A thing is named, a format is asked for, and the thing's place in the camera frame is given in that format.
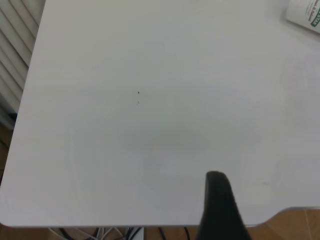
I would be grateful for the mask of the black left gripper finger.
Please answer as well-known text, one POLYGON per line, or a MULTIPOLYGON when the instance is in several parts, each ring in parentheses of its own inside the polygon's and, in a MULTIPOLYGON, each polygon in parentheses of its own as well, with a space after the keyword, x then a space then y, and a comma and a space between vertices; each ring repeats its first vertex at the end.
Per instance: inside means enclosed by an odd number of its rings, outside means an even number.
POLYGON ((227 176, 209 171, 205 177, 204 210, 197 240, 250 240, 227 176))

